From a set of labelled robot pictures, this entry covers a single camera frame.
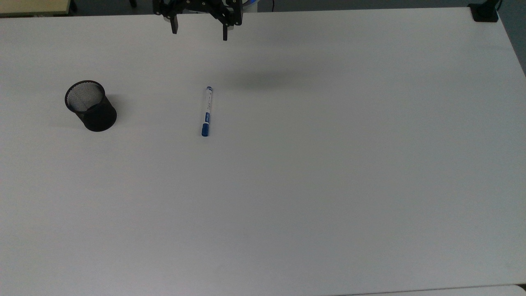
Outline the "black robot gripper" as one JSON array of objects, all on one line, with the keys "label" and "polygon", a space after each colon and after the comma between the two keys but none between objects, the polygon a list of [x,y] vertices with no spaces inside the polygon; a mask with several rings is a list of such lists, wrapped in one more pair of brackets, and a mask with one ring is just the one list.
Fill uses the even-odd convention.
[{"label": "black robot gripper", "polygon": [[154,15],[163,16],[171,23],[173,34],[178,33],[177,15],[184,10],[212,15],[222,23],[222,40],[228,40],[229,26],[242,25],[243,9],[241,0],[154,0]]}]

